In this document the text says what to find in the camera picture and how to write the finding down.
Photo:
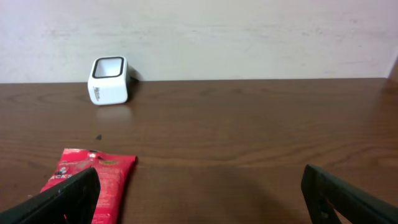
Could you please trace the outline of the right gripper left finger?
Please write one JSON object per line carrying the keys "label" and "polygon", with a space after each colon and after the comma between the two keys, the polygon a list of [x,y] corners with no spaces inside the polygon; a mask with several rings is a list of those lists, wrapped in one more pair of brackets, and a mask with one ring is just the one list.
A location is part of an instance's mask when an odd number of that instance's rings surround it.
{"label": "right gripper left finger", "polygon": [[100,195],[95,168],[87,168],[1,213],[1,223],[91,223]]}

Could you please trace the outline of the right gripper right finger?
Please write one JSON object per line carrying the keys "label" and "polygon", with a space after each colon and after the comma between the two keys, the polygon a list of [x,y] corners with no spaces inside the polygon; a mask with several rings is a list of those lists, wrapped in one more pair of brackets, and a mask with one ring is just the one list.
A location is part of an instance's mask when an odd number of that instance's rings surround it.
{"label": "right gripper right finger", "polygon": [[331,175],[318,166],[305,166],[301,190],[312,223],[397,223],[397,207]]}

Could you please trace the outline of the large red snack bag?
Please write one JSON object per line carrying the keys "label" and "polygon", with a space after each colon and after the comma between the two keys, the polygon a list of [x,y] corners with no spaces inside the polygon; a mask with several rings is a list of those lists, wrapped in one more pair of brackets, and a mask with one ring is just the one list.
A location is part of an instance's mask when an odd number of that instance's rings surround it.
{"label": "large red snack bag", "polygon": [[101,191],[92,224],[116,223],[126,179],[136,161],[136,156],[66,148],[63,150],[55,172],[41,191],[59,184],[84,169],[93,167],[98,173]]}

